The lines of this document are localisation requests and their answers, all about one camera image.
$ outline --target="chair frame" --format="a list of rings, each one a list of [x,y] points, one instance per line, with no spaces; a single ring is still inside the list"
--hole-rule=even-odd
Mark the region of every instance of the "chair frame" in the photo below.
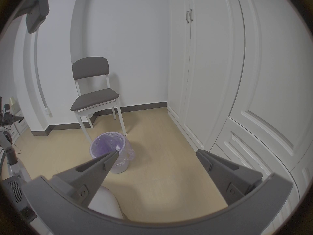
[[[110,81],[109,81],[109,75],[105,75],[106,77],[106,84],[107,84],[107,87],[108,88],[111,88],[110,87]],[[78,92],[78,96],[81,96],[81,93],[80,93],[80,89],[79,89],[79,85],[78,85],[78,80],[75,80],[75,83],[76,83],[76,88],[77,88],[77,92]],[[120,101],[119,101],[119,97],[116,98],[115,100],[111,100],[111,101],[108,101],[108,102],[104,102],[104,103],[101,103],[101,104],[97,104],[97,105],[94,105],[94,106],[90,106],[88,108],[85,108],[83,110],[80,110],[80,111],[74,111],[75,115],[76,115],[76,118],[78,120],[78,123],[80,124],[80,127],[82,128],[84,134],[86,135],[88,141],[90,143],[92,143],[92,139],[90,138],[87,130],[86,130],[86,127],[84,126],[84,123],[83,121],[81,120],[81,117],[83,116],[86,116],[87,119],[88,119],[88,122],[90,124],[91,127],[93,127],[91,121],[90,121],[90,118],[89,118],[89,114],[91,113],[95,113],[95,112],[98,112],[98,111],[102,111],[102,110],[105,110],[105,109],[108,109],[108,108],[112,108],[112,112],[113,112],[113,117],[114,119],[116,119],[116,115],[115,115],[115,110],[114,110],[114,107],[117,108],[117,113],[118,113],[118,116],[119,116],[119,121],[120,121],[120,125],[122,127],[122,131],[123,131],[123,135],[126,136],[127,133],[126,133],[126,130],[125,130],[125,125],[124,125],[124,121],[123,121],[123,117],[122,117],[122,112],[120,110]]]

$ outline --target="floor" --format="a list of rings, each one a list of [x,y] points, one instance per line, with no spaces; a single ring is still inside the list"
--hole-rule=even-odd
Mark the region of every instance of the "floor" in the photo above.
[[[125,112],[123,119],[136,157],[123,173],[109,173],[102,185],[113,192],[130,220],[182,221],[227,207],[166,108]],[[92,139],[107,131],[122,132],[112,115],[97,117],[87,131]],[[31,178],[49,179],[91,159],[81,129],[55,130],[47,137],[33,136],[28,129],[16,145]],[[8,177],[6,163],[2,175]]]

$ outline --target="trash can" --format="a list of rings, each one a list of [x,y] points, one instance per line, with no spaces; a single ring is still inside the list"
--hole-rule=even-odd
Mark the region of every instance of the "trash can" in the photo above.
[[[135,152],[128,139],[119,132],[106,132],[96,137],[90,145],[90,155],[97,158],[111,151],[118,151],[119,157],[111,168],[113,173],[121,173],[128,167],[129,160],[134,159]]]

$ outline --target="chair backrest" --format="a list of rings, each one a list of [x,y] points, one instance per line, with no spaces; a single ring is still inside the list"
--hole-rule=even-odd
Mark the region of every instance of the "chair backrest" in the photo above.
[[[108,75],[109,63],[104,57],[85,57],[73,63],[72,71],[74,80]]]

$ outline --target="wall socket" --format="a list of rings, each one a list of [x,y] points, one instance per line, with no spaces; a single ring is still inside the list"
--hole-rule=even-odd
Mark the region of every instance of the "wall socket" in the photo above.
[[[50,111],[50,108],[49,108],[49,107],[45,108],[45,113],[46,113],[47,115],[51,114],[51,111]]]

